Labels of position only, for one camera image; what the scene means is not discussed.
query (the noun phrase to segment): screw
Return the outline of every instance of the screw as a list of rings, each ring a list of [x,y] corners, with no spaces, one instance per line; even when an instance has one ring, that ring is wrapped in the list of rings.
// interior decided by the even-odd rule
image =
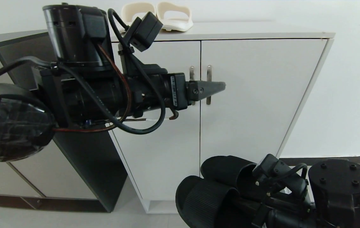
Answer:
[[[353,185],[353,186],[358,186],[358,184],[359,184],[358,180],[353,180],[353,181],[352,181],[352,185]]]

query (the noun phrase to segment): metal door handle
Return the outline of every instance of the metal door handle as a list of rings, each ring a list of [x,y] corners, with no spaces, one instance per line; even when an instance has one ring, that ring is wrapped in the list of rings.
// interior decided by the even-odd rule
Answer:
[[[190,81],[195,81],[196,79],[194,78],[194,67],[191,66],[190,67]],[[191,105],[196,105],[196,102],[195,101],[192,101],[191,102]]]
[[[212,66],[207,67],[207,82],[212,82]],[[211,97],[207,97],[207,105],[211,104]]]

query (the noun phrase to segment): white slipper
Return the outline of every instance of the white slipper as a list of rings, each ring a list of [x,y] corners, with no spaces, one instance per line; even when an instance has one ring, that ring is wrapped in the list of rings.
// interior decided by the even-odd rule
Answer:
[[[147,12],[152,12],[154,15],[156,15],[156,9],[154,5],[146,2],[128,3],[125,4],[121,9],[121,19],[125,24],[131,26],[135,14]]]
[[[167,11],[177,11],[187,14],[188,19],[184,18],[173,18],[165,19],[164,13]],[[177,6],[169,2],[161,2],[157,4],[157,18],[163,23],[164,30],[178,30],[185,32],[193,26],[193,21],[191,20],[191,10],[187,6]]]

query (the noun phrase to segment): black motor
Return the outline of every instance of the black motor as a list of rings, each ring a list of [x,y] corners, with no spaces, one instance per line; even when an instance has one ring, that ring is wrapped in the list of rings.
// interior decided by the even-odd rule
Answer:
[[[94,46],[94,43],[102,43],[113,56],[105,11],[67,3],[44,6],[42,10],[58,61],[76,70],[79,70],[77,67],[87,67],[91,71],[112,69]]]
[[[360,228],[360,164],[328,159],[313,165],[308,176],[321,222]]]

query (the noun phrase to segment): label sticker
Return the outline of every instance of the label sticker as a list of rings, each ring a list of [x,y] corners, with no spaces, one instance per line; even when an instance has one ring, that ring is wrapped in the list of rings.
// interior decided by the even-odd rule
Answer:
[[[173,97],[173,105],[177,107],[176,81],[174,80],[174,76],[170,77],[170,81],[171,81],[171,95]]]

